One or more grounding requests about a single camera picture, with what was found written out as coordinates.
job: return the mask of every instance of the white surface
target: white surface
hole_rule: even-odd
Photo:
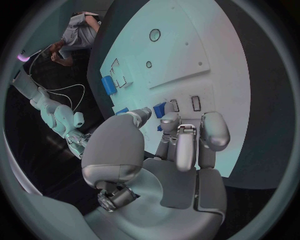
[[[159,29],[158,41],[150,41]],[[114,112],[177,100],[183,123],[200,124],[201,115],[218,111],[228,125],[231,141],[216,154],[216,165],[229,177],[241,152],[250,112],[250,79],[239,37],[222,9],[212,0],[151,0],[121,31],[100,69],[110,75],[118,59],[120,74],[130,86],[111,96]],[[152,68],[146,67],[151,61]],[[201,111],[194,111],[199,96]],[[145,150],[154,154],[162,132],[154,111],[141,128]]]

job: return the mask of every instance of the wire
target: wire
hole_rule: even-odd
[[[86,88],[84,85],[82,84],[74,84],[72,86],[67,86],[67,87],[63,87],[63,88],[59,88],[59,89],[46,89],[45,87],[43,87],[42,85],[40,85],[39,83],[37,83],[33,78],[32,78],[32,75],[31,75],[31,71],[32,71],[32,66],[34,65],[35,61],[38,59],[38,57],[44,52],[46,51],[51,45],[49,45],[48,47],[46,47],[43,51],[41,51],[36,57],[35,59],[33,60],[33,62],[31,63],[30,65],[30,68],[29,68],[29,77],[31,78],[31,80],[36,84],[38,85],[39,87],[43,88],[44,90],[46,90],[48,93],[51,93],[51,94],[55,94],[55,95],[60,95],[60,96],[64,96],[66,98],[69,99],[70,101],[70,105],[71,105],[71,109],[73,108],[73,103],[72,103],[72,100],[67,96],[67,95],[64,95],[64,94],[60,94],[60,93],[55,93],[55,92],[52,92],[52,91],[59,91],[59,90],[64,90],[64,89],[68,89],[68,88],[72,88],[72,87],[75,87],[75,86],[82,86],[83,87],[83,93],[82,93],[82,96],[81,96],[81,99],[79,101],[79,103],[77,104],[77,106],[72,110],[73,112],[77,109],[77,107],[80,105],[80,103],[82,102],[83,98],[84,98],[84,95],[85,95],[85,92],[86,92]]]

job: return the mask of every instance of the gray shirt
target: gray shirt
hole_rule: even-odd
[[[67,59],[71,52],[80,49],[90,49],[93,46],[96,31],[86,23],[85,14],[71,17],[70,22],[62,35],[64,46],[59,50],[60,55]]]

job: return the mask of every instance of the black background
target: black background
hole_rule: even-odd
[[[22,20],[23,15],[27,10],[37,1],[5,1],[1,4],[1,47],[13,27]],[[297,0],[264,0],[253,1],[257,4],[260,2],[267,3],[271,6],[274,12],[284,22],[286,28],[292,34],[293,39],[299,43],[297,33],[299,33],[300,17],[299,17],[299,1]],[[16,217],[5,195],[1,192],[0,205],[0,239],[35,239],[32,234],[24,227],[21,221]],[[288,211],[272,231],[264,239],[282,239],[282,240],[296,240],[300,239],[300,223],[299,201],[300,194],[298,193]]]

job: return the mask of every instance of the human hand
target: human hand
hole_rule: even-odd
[[[58,54],[56,52],[52,53],[52,56],[51,56],[51,60],[53,62],[58,62],[61,58],[58,56]]]

